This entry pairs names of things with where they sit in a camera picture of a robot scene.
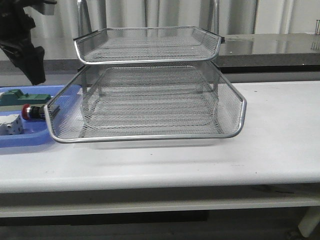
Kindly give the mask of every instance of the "green object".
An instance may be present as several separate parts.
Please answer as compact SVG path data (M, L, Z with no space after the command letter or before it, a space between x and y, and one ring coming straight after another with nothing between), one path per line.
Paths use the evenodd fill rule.
M50 99L50 94L24 94L20 89L12 89L0 94L0 106L46 104Z

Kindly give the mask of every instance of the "mesh surface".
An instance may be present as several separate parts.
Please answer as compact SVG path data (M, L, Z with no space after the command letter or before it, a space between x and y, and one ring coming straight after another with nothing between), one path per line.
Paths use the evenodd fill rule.
M198 138L232 134L239 127L239 96L219 74L197 66L108 68L84 92L77 81L48 105L49 112L60 109L51 118L59 139Z
M186 61L213 58L219 37L194 27L104 29L76 47L87 63Z

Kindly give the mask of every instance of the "tray rim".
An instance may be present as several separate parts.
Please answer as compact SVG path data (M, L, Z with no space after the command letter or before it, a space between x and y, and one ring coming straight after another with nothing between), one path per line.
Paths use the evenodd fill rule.
M44 115L45 121L47 124L47 128L49 130L50 136L58 143L62 144L71 144L71 143L98 143L98 142L124 142L124 141L145 141L145 140L177 140L177 139L228 139L237 136L242 128L244 127L245 117L246 117L246 109L247 109L247 100L246 98L231 84L231 82L217 69L217 67L211 61L207 61L207 64L210 64L211 67L215 68L217 73L225 83L229 86L229 88L234 91L239 97L241 97L241 111L239 116L239 122L237 129L232 133L215 133L215 134L158 134L158 135L130 135L130 136L105 136L105 137L83 137L83 138L59 138L55 135L53 131L53 126L51 124L51 118L49 114L48 105L51 104L56 99L61 92L67 89L73 81L77 79L77 77L87 71L90 65L85 66L81 71L79 71L66 85L63 87L55 97L52 97L50 101L44 106Z
M149 60L114 60L114 61L86 61L80 54L78 43L85 41L95 35L101 34L103 31L108 30L148 30L148 29L196 29L205 34L214 35L217 37L216 50L213 55L203 58L180 58L180 59L149 59ZM93 31L87 35L74 39L74 48L78 59L85 65L104 65L104 64L134 64L134 63L171 63L171 62L198 62L213 60L218 57L220 51L222 37L214 32L199 28L196 26L159 26L159 27L115 27L115 28L103 28L101 30Z

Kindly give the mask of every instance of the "metal support bar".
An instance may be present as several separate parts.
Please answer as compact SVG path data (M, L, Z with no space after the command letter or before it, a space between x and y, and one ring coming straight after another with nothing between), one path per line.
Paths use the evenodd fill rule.
M214 0L214 26L213 26L213 32L215 34L219 34L219 8L220 8L220 0Z
M298 225L303 237L308 238L320 223L320 206L311 206Z
M213 20L213 32L215 34L219 34L219 7L220 7L219 0L210 0L207 30L211 31L212 20Z
M78 11L78 36L81 37L92 32L91 21L87 0L77 0L76 5Z

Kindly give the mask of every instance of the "white table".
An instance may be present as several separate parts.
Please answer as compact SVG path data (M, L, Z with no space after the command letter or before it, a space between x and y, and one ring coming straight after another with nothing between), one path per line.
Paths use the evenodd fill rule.
M234 138L0 148L0 217L320 206L252 187L320 183L320 81L235 87Z
M0 192L320 183L320 81L235 86L234 138L0 148Z

